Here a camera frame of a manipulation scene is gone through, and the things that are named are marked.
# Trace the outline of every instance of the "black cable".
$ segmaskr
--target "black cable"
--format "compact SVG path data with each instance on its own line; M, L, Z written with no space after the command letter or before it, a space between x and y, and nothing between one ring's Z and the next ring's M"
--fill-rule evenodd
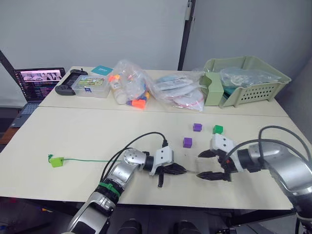
M118 158L120 157L120 155L122 154L122 152L125 151L125 150L128 148L128 146L130 146L130 145L131 145L133 142L135 142L136 140L138 140L138 139L140 139L140 138L142 138L142 137L144 137L144 136L150 135L150 134L158 134L158 135L161 135L162 138L163 138L162 147L168 146L167 139L166 139L166 137L164 136L164 134L162 134L162 133L159 133L159 132L149 132L149 133L145 133L145 134L143 134L143 135L140 135L140 136L138 136L137 138L135 138L134 140L132 140L130 143L128 143L122 150L118 151L118 152L110 159L110 162L111 162L111 160L113 160L113 158L115 157L115 160L113 161L112 165L111 165L110 168L108 169L108 171L107 171L107 173L105 174L104 178L106 178L106 177L108 176L108 174L110 173L111 169L112 169L113 166L115 165L116 161L118 160ZM103 179L103 175L104 175L104 173L105 173L105 171L106 171L106 168L107 168L107 166L108 166L108 164L109 164L110 162L108 162L108 163L106 164L106 166L105 166L105 168L104 168L104 170L103 170L103 172L102 172L101 180Z
M258 139L261 140L261 137L262 137L262 132L268 128L276 128L276 129L280 129L280 130L283 130L287 133L290 133L291 135L293 135L295 138L297 138L297 140L300 141L300 143L303 145L303 148L305 149L305 151L307 152L307 156L308 156L308 159L309 159L309 167L311 168L311 165L312 165L312 157L311 157L311 153L309 151L309 148L308 146L306 145L306 143L300 138L300 136L298 136L296 133L292 132L291 130L287 129L287 128L283 128L283 127L280 127L280 126L275 126L275 125L271 125L271 126L266 126L262 129L260 129L259 131L259 134L258 134ZM259 153L260 153L260 163L261 163L261 166L263 167L263 164L264 164L264 155L263 155L263 148L262 148L262 142L259 141Z
M104 176L104 173L105 173L105 171L106 171L106 169L107 169L107 167L108 167L108 164L110 164L110 163L112 162L112 160L113 160L120 152L123 152L123 151L124 151L124 149L119 150L119 151L118 151L116 154L114 154L114 156L112 156L111 159L107 162L107 164L105 165L105 167L104 167L104 169L103 169L100 182L101 182L102 179L103 179L103 176Z
M239 149L240 147L244 146L244 145L247 145L247 144L250 144L250 143L254 143L254 142L273 142L273 143L276 143L276 144L280 144L280 145L283 145L285 146L286 148L290 149L291 151L293 151L295 154L297 154L308 166L309 166L309 162L307 161L307 159L300 153L298 152L294 147L286 144L285 142L283 141L280 141L280 140L274 140L274 139L254 139L254 140L247 140L243 143L240 143L238 145L236 145L233 149L231 149L231 151L229 151L226 156L224 157L222 163L221 163L221 166L224 166L226 164L226 161L229 159L229 157L237 150Z
M299 227L300 227L300 221L299 221L299 218L297 218L296 228L295 228L295 231L294 231L295 234L299 234Z

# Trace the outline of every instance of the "floor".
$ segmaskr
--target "floor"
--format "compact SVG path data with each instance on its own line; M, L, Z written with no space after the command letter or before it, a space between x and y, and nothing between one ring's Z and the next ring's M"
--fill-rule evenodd
M5 131L10 127L18 113L19 109L16 108L0 108L0 139ZM4 144L0 144L0 153L4 147Z
M180 220L187 220L196 225L203 234L214 234L216 231L227 228L222 216L228 216L228 211L211 209L209 211L196 210L172 210L158 208L128 208L118 207L111 216L111 225L107 234L116 234L123 222L130 218L135 218L142 224L144 234L170 234L173 224ZM60 234L66 231L70 222L69 215L57 212L42 211L42 208L25 200L0 198L0 226L3 230L0 234ZM292 234L294 232L295 219L290 217L288 220L278 223L277 219L271 223L255 223L249 226L240 226L236 228L237 234ZM36 231L22 232L34 226L51 223L50 226Z

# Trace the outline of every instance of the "laptop keyboard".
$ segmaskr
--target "laptop keyboard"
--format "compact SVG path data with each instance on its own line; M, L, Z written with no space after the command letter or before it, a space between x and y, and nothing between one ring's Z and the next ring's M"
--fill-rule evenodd
M34 110L39 106L40 103L27 104L25 109L22 111L22 114L32 114Z

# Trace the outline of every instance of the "purple cube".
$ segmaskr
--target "purple cube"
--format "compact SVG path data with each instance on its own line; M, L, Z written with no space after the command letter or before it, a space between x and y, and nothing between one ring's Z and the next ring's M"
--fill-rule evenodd
M194 132L200 132L202 129L202 125L200 123L193 124L193 131Z
M184 148L191 148L192 147L192 138L185 137L183 139L183 147Z

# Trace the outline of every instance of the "laptop screen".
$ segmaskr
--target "laptop screen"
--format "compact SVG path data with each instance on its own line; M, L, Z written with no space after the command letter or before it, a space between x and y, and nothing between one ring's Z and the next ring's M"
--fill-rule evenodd
M26 100L42 101L65 75L64 68L14 70Z

